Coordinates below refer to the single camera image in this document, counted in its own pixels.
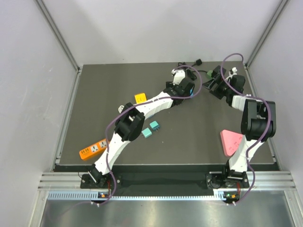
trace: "power outlet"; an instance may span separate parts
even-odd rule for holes
[[[100,143],[100,147],[101,148],[106,148],[107,144],[106,144],[106,140],[103,140],[101,143]]]
[[[98,146],[97,145],[91,146],[90,149],[91,149],[91,152],[94,153],[94,152],[98,151]]]
[[[101,154],[107,148],[106,139],[103,139],[79,152],[80,158],[84,161]]]

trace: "metal floor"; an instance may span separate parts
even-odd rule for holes
[[[200,70],[213,70],[221,62],[204,62]],[[105,128],[118,115],[118,107],[135,103],[134,95],[144,92],[147,98],[160,93],[165,82],[171,81],[176,63],[84,65],[75,97],[60,165],[89,165],[80,159],[79,151],[105,138]],[[227,70],[237,67],[245,76],[241,62],[227,62]],[[248,80],[244,93],[251,94]],[[160,124],[160,130],[148,139],[139,137],[129,144],[116,165],[152,164],[225,164],[220,132],[224,129],[240,132],[242,112],[229,107],[225,98],[217,99],[208,90],[181,105],[162,111],[146,120]],[[265,143],[252,163],[273,163]]]
[[[237,206],[222,201],[112,201],[97,208],[47,201],[41,227],[294,227],[284,192],[252,192]]]

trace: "dark gray table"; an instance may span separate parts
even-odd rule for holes
[[[220,62],[204,62],[201,70],[212,70]],[[106,126],[118,115],[118,107],[135,103],[134,95],[144,92],[147,98],[156,96],[172,80],[176,63],[84,65],[60,165],[87,165],[98,157],[82,161],[79,151],[105,137]],[[241,62],[227,62],[228,70],[237,67],[246,75]],[[203,82],[207,81],[201,73]],[[246,81],[244,92],[251,93]],[[219,100],[206,89],[183,104],[164,110],[146,120],[160,124],[160,130],[149,138],[139,137],[121,153],[116,164],[224,164],[220,131],[240,133],[242,112],[229,107],[225,98]],[[268,144],[255,154],[253,163],[273,163]]]

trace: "black power plug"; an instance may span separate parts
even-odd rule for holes
[[[202,60],[201,59],[198,59],[192,66],[199,66],[199,65],[202,65]]]

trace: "pink triangular block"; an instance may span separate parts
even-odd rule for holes
[[[225,156],[232,156],[238,149],[243,135],[228,130],[223,130],[220,135]]]

